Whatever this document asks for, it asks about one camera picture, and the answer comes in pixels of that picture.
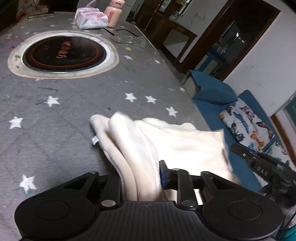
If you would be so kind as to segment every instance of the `cream fleece blanket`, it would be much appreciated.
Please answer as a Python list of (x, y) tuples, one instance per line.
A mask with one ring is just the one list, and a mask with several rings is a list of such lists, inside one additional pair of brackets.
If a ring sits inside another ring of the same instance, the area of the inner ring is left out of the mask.
[(175, 193), (165, 194), (161, 187), (160, 160), (165, 160), (169, 169), (184, 169), (191, 175), (210, 171), (234, 180), (223, 131), (199, 131), (191, 123), (171, 125), (154, 118), (133, 121), (120, 112), (110, 119), (93, 115), (90, 123), (121, 178), (124, 200), (176, 199)]

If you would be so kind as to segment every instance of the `pink bottle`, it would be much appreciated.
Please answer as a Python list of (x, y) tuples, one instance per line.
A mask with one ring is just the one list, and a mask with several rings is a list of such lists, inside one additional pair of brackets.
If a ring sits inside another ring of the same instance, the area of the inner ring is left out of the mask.
[(120, 14), (122, 13), (122, 8), (125, 4), (124, 0), (111, 0), (109, 6), (106, 8), (104, 14), (108, 17), (109, 28), (114, 28), (118, 22)]

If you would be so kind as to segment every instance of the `metal screw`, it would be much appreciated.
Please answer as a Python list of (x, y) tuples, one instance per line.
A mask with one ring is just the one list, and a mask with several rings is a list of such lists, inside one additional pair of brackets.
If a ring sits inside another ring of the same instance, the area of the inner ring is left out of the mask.
[(104, 207), (113, 207), (115, 206), (116, 202), (110, 199), (104, 200), (101, 202)]
[(194, 207), (196, 205), (196, 202), (193, 200), (187, 199), (187, 200), (184, 200), (181, 204), (185, 207)]

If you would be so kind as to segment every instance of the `pink packaging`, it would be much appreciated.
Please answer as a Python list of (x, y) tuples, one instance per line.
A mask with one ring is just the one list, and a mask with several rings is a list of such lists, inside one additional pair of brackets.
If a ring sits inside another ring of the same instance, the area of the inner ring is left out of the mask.
[(105, 28), (107, 27), (108, 17), (98, 8), (88, 7), (95, 0), (76, 10), (75, 22), (79, 29)]

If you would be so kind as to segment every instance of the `doorway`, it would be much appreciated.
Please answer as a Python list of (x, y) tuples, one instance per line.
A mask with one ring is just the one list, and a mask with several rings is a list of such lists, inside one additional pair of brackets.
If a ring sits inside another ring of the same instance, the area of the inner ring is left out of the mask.
[(263, 0), (228, 0), (188, 55), (173, 65), (223, 81), (261, 38), (280, 11)]

